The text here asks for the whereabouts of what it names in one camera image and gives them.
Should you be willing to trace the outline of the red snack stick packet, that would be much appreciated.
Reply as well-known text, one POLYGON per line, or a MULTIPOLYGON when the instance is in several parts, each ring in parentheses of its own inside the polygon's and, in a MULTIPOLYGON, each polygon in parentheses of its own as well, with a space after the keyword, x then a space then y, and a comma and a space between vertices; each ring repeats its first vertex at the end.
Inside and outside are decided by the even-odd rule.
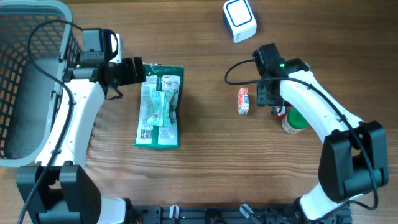
POLYGON ((279 119, 284 119, 287 114, 285 106, 276 106, 275 111, 279 119))

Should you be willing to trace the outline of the small red patterned box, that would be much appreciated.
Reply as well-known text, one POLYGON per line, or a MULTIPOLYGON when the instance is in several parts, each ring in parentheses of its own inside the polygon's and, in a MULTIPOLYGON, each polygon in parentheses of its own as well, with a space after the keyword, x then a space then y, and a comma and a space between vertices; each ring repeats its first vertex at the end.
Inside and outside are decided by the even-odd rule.
POLYGON ((247 88, 238 91, 238 113, 247 114, 249 111, 249 93, 247 88))

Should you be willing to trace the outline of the green lid white jar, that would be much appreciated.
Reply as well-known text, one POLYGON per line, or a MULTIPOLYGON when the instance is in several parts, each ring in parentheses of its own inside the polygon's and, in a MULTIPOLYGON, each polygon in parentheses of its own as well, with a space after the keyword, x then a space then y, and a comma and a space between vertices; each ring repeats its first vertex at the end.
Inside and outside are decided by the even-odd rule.
POLYGON ((289 134, 298 134, 308 126, 308 121, 296 108, 291 109, 282 120, 282 127, 289 134))

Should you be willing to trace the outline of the green 3M gloves package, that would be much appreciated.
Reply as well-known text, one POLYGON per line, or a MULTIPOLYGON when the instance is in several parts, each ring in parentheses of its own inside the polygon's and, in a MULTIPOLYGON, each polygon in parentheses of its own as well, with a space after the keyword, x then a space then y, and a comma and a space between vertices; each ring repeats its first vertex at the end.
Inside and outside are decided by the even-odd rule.
POLYGON ((179 147, 178 106, 183 85, 183 67, 145 64, 146 81, 141 84, 139 120, 134 145, 150 149, 175 149, 179 147), (170 105, 171 126, 152 126, 147 123, 153 113, 150 91, 174 91, 170 105))

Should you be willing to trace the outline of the light green wipes sachet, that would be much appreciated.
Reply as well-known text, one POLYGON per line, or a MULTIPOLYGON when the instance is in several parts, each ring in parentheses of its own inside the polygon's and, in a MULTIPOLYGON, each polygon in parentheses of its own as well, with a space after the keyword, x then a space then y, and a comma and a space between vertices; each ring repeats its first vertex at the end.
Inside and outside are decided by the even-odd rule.
POLYGON ((171 126, 170 105, 174 98, 174 91, 150 91, 153 113, 149 116, 147 123, 152 126, 171 126))

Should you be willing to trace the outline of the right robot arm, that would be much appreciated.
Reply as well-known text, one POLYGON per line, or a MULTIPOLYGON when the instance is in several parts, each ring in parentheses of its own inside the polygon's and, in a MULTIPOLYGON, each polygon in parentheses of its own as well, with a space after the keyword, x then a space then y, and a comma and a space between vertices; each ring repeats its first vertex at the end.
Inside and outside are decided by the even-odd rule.
POLYGON ((358 205, 375 210, 378 189, 389 180, 386 132, 377 121, 364 122, 343 108, 296 58, 255 61, 265 90, 276 102, 288 102, 320 138, 323 147, 318 184, 290 205, 292 223, 340 219, 343 209, 358 205))

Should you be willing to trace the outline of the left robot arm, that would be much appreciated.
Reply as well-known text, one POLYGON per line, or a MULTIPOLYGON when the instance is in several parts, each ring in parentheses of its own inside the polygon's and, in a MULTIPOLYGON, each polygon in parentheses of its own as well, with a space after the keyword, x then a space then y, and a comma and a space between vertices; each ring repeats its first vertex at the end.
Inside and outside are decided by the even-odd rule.
POLYGON ((33 166, 22 166, 16 184, 33 223, 134 223, 130 200, 102 196, 86 173, 86 150, 109 89, 145 81, 141 57, 119 63, 81 63, 65 70, 63 100, 33 166))

